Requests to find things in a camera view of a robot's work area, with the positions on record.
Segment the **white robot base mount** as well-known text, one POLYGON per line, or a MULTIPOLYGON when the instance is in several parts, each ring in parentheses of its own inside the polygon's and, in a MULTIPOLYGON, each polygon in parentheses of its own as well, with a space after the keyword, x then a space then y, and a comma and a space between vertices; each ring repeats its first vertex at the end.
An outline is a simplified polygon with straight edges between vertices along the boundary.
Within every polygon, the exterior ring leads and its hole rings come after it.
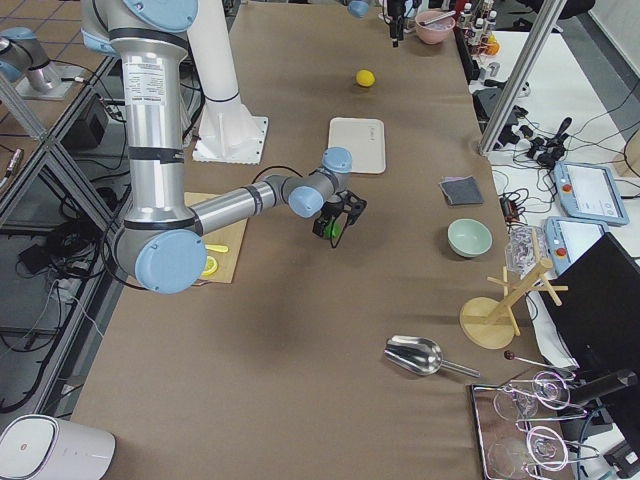
POLYGON ((257 164, 268 119, 244 105, 238 86, 223 4, 200 1, 188 29, 205 100, 194 158, 198 161, 257 164))

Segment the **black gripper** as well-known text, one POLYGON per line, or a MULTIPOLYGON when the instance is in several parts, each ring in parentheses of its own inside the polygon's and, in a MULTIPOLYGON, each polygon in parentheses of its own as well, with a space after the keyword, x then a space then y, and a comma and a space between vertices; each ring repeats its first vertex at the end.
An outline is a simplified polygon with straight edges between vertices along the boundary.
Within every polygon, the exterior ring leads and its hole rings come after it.
POLYGON ((314 220, 312 232, 316 236, 324 236, 326 225, 329 225, 329 242, 332 249, 336 249, 343 235, 340 220, 347 215, 345 226, 354 225, 366 209, 367 202, 359 197, 351 197, 349 190, 341 192, 333 201, 327 201, 321 208, 319 216, 314 220))

